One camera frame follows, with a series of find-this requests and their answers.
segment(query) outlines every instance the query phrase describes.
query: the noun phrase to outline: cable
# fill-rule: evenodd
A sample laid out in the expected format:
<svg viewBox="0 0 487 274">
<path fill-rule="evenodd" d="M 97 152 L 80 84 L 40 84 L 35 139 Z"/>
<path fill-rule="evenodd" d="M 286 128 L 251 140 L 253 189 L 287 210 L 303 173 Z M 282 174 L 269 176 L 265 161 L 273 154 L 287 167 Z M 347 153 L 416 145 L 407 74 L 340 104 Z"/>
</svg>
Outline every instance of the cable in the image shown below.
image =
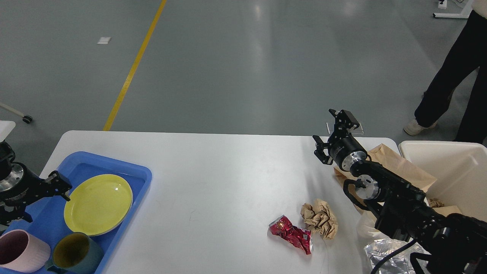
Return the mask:
<svg viewBox="0 0 487 274">
<path fill-rule="evenodd" d="M 410 248 L 413 244 L 415 244 L 417 241 L 416 240 L 412 240 L 411 242 L 405 244 L 404 246 L 398 248 L 396 251 L 393 251 L 391 252 L 389 255 L 385 256 L 382 260 L 380 260 L 374 267 L 374 269 L 372 269 L 372 272 L 370 272 L 370 274 L 375 274 L 377 273 L 377 271 L 379 270 L 379 268 L 385 263 L 387 262 L 388 260 L 390 260 L 392 257 L 396 256 L 397 254 L 405 251 L 406 249 Z"/>
<path fill-rule="evenodd" d="M 350 201 L 356 205 L 358 208 L 362 209 L 362 210 L 367 210 L 367 211 L 370 211 L 369 208 L 365 205 L 363 205 L 362 203 L 360 203 L 349 191 L 348 191 L 348 186 L 351 185 L 351 184 L 354 184 L 354 180 L 352 179 L 346 179 L 343 183 L 343 192 L 345 193 L 345 195 L 350 199 Z"/>
<path fill-rule="evenodd" d="M 421 265 L 419 265 L 418 259 L 423 261 L 429 261 L 433 258 L 433 256 L 418 252 L 413 252 L 409 255 L 409 261 L 411 262 L 412 268 L 416 274 L 425 274 Z"/>
</svg>

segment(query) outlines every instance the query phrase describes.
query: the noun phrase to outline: yellow floor line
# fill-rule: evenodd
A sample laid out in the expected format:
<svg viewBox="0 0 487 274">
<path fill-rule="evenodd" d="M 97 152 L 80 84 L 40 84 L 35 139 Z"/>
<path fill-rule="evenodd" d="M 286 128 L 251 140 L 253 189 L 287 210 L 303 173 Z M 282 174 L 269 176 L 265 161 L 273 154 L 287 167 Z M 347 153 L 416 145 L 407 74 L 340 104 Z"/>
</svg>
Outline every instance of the yellow floor line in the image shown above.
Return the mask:
<svg viewBox="0 0 487 274">
<path fill-rule="evenodd" d="M 135 74 L 135 71 L 137 71 L 137 67 L 139 66 L 140 59 L 142 59 L 142 56 L 144 55 L 144 52 L 147 48 L 147 44 L 149 43 L 150 37 L 152 36 L 152 33 L 154 32 L 154 28 L 157 25 L 157 21 L 159 20 L 159 17 L 161 16 L 162 10 L 164 9 L 164 6 L 166 5 L 167 0 L 162 0 L 159 9 L 157 9 L 157 13 L 154 16 L 154 20 L 152 20 L 152 23 L 150 24 L 149 30 L 147 31 L 146 37 L 144 39 L 144 42 L 142 42 L 142 46 L 140 46 L 139 52 L 137 53 L 137 56 L 135 57 L 135 61 L 132 64 L 132 68 L 130 69 L 129 75 L 127 75 L 127 78 L 125 79 L 125 83 L 123 84 L 122 90 L 120 90 L 120 93 L 118 94 L 117 100 L 115 101 L 115 104 L 113 105 L 112 111 L 110 112 L 110 115 L 108 116 L 107 122 L 105 123 L 105 126 L 103 127 L 104 131 L 109 131 L 112 127 L 113 121 L 115 120 L 115 117 L 117 116 L 118 109 L 122 105 L 123 99 L 125 97 L 125 94 L 127 93 L 127 90 L 129 89 L 130 83 L 132 82 L 133 75 Z"/>
</svg>

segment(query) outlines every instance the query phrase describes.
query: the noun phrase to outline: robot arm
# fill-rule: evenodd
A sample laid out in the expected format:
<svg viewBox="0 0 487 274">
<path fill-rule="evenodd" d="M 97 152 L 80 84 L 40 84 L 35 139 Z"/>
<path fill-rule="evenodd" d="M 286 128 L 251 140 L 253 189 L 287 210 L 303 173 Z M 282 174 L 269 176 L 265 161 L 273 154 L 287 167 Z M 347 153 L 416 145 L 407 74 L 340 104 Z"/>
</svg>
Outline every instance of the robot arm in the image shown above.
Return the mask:
<svg viewBox="0 0 487 274">
<path fill-rule="evenodd" d="M 40 179 L 24 164 L 13 162 L 15 153 L 6 142 L 0 142 L 0 224 L 8 225 L 12 220 L 24 219 L 32 222 L 25 208 L 44 198 L 61 196 L 72 188 L 69 180 L 57 171 L 47 179 Z"/>
<path fill-rule="evenodd" d="M 431 253 L 412 255 L 416 273 L 423 273 L 414 263 L 418 258 L 428 261 L 432 274 L 487 273 L 487 223 L 461 214 L 444 217 L 436 213 L 424 202 L 423 191 L 367 160 L 367 152 L 351 134 L 358 122 L 350 112 L 330 109 L 330 113 L 335 117 L 335 130 L 327 143 L 313 136 L 315 155 L 323 164 L 331 165 L 334 160 L 341 170 L 358 178 L 346 180 L 343 191 L 355 205 L 377 217 L 376 229 L 393 239 L 412 237 Z M 350 194 L 350 184 L 365 206 Z"/>
</svg>

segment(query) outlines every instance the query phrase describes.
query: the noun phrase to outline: mug handle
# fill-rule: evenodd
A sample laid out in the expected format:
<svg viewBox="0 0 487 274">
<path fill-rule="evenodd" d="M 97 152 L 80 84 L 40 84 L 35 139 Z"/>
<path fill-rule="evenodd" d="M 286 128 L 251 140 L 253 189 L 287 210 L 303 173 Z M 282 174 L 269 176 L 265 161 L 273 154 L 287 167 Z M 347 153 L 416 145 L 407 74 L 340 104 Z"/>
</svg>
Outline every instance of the mug handle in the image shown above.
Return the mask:
<svg viewBox="0 0 487 274">
<path fill-rule="evenodd" d="M 64 274 L 67 272 L 66 269 L 62 269 L 62 268 L 59 268 L 57 266 L 54 265 L 54 262 L 51 258 L 49 258 L 49 260 L 47 260 L 46 264 L 44 265 L 44 268 L 47 270 L 47 271 L 51 271 L 51 272 L 54 272 L 54 273 L 57 273 L 57 274 Z"/>
</svg>

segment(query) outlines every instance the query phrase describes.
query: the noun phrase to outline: red can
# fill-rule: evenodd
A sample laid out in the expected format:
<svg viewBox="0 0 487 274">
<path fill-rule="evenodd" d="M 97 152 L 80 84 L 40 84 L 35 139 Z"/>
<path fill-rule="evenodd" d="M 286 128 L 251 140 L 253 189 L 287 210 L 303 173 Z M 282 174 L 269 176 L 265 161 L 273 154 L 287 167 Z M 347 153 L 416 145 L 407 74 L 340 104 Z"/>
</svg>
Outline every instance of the red can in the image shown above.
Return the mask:
<svg viewBox="0 0 487 274">
<path fill-rule="evenodd" d="M 291 221 L 284 215 L 269 224 L 272 235 L 277 235 L 290 242 L 297 248 L 311 254 L 313 244 L 311 242 L 311 231 L 293 226 Z"/>
</svg>

